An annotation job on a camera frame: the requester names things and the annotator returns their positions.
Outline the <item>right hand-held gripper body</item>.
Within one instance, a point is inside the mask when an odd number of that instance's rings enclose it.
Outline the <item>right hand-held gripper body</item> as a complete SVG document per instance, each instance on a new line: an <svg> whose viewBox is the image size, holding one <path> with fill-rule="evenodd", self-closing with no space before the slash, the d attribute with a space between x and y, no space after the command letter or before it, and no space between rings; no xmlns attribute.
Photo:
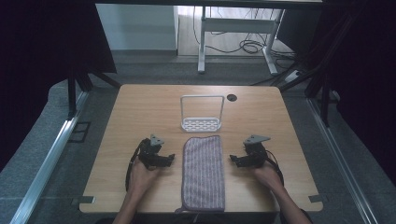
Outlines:
<svg viewBox="0 0 396 224"><path fill-rule="evenodd" d="M270 140L268 136L253 134L244 141L245 151L248 158L252 161L252 166L260 168L268 159L264 141Z"/></svg>

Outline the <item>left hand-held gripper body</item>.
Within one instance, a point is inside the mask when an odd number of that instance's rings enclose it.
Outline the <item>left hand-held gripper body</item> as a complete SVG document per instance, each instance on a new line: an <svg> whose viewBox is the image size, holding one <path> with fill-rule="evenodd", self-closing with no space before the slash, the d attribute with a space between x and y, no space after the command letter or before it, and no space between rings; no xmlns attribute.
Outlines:
<svg viewBox="0 0 396 224"><path fill-rule="evenodd" d="M138 158L147 169L164 167L164 158L158 155L162 148L163 140L152 134L150 138L143 139L138 148Z"/></svg>

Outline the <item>person's left hand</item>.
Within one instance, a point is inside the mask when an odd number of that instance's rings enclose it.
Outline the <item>person's left hand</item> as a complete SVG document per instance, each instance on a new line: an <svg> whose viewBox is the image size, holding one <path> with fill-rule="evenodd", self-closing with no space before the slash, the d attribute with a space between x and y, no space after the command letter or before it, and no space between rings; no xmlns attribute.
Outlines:
<svg viewBox="0 0 396 224"><path fill-rule="evenodd" d="M154 183L160 171L160 169L148 170L140 160L135 161L130 174L128 191L135 195L144 194Z"/></svg>

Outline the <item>person's right hand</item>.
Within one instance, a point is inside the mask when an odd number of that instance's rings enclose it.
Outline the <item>person's right hand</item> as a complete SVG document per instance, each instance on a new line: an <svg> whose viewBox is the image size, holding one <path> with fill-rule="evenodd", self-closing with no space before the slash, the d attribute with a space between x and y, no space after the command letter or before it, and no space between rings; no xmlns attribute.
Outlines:
<svg viewBox="0 0 396 224"><path fill-rule="evenodd" d="M275 167L267 161L261 168L252 169L252 173L261 184L273 192L283 187Z"/></svg>

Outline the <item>striped purple grey cloth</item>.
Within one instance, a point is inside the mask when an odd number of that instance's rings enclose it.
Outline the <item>striped purple grey cloth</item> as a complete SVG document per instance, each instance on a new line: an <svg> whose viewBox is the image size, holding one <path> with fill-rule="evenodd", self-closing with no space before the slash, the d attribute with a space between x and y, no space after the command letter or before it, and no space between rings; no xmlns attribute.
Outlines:
<svg viewBox="0 0 396 224"><path fill-rule="evenodd" d="M181 212L223 212L225 181L218 135L192 137L183 148Z"/></svg>

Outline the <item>white power strip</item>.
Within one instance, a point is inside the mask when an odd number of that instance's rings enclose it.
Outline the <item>white power strip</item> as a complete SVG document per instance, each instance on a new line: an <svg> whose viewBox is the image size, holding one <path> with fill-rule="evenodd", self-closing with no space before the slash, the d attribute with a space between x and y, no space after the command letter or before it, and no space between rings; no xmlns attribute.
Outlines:
<svg viewBox="0 0 396 224"><path fill-rule="evenodd" d="M294 79L296 79L297 77L299 77L302 73L298 70L294 70L293 72L291 72L289 75L287 75L285 77L285 81L287 83L292 82Z"/></svg>

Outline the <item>black metal stand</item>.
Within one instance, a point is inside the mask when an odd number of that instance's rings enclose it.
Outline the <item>black metal stand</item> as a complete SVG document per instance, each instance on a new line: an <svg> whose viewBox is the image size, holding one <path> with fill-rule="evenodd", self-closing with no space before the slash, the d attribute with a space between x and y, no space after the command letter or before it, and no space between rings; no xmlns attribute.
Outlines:
<svg viewBox="0 0 396 224"><path fill-rule="evenodd" d="M330 86L327 79L327 74L320 68L314 68L310 71L302 73L294 80L279 87L281 92L291 89L298 84L309 79L309 83L305 88L304 94L308 98L315 97L321 92L319 117L326 127L329 126L328 109L330 102Z"/></svg>
<svg viewBox="0 0 396 224"><path fill-rule="evenodd" d="M110 86L119 89L121 84L106 75L105 73L89 68L87 71L71 70L67 77L67 93L68 93L68 116L71 120L78 112L78 98L77 92L88 93L92 90L93 84L89 75L98 77Z"/></svg>

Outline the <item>black curtain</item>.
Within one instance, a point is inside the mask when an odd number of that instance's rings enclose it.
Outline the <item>black curtain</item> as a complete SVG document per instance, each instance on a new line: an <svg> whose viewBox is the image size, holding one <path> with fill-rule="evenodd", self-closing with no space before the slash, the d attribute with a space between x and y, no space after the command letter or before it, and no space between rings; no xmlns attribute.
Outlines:
<svg viewBox="0 0 396 224"><path fill-rule="evenodd" d="M327 74L342 118L396 185L396 0L321 0L289 7L289 39L308 38L300 60Z"/></svg>
<svg viewBox="0 0 396 224"><path fill-rule="evenodd" d="M116 71L95 0L0 0L0 171L50 88L92 71Z"/></svg>

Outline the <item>aluminium floor rail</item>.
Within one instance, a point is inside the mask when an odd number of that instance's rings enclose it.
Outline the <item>aluminium floor rail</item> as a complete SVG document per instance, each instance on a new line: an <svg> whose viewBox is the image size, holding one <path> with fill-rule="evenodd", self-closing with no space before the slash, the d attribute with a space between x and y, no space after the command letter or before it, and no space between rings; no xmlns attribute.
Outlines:
<svg viewBox="0 0 396 224"><path fill-rule="evenodd" d="M27 224L32 215L39 198L46 187L55 166L60 159L64 148L71 136L78 119L82 113L85 103L89 97L88 92L82 92L77 99L77 112L71 119L67 119L59 133L57 134L49 152L42 165L36 173L29 189L21 200L20 206L16 210L9 224Z"/></svg>
<svg viewBox="0 0 396 224"><path fill-rule="evenodd" d="M307 104L314 116L316 124L318 125L323 138L328 145L328 148L333 156L334 162L346 183L346 187L361 215L361 219L364 224L379 224L372 206L369 204L367 197L365 196L361 186L350 170L347 160L345 159L341 148L336 142L332 131L326 126L325 122L321 119L319 114L319 108L313 99L307 99Z"/></svg>

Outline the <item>white desk frame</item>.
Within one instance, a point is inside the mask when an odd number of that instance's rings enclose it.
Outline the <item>white desk frame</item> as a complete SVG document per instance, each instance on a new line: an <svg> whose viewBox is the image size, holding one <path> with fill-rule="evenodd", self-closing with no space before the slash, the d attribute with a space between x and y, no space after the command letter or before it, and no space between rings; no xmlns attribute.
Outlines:
<svg viewBox="0 0 396 224"><path fill-rule="evenodd" d="M198 72L205 72L205 34L208 32L226 33L246 33L269 35L266 45L262 49L269 72L272 76L277 76L276 63L271 54L272 46L276 39L276 34L283 16L284 10L280 9L273 20L256 19L220 19L210 18L205 15L205 7L201 16L201 33L198 51Z"/></svg>

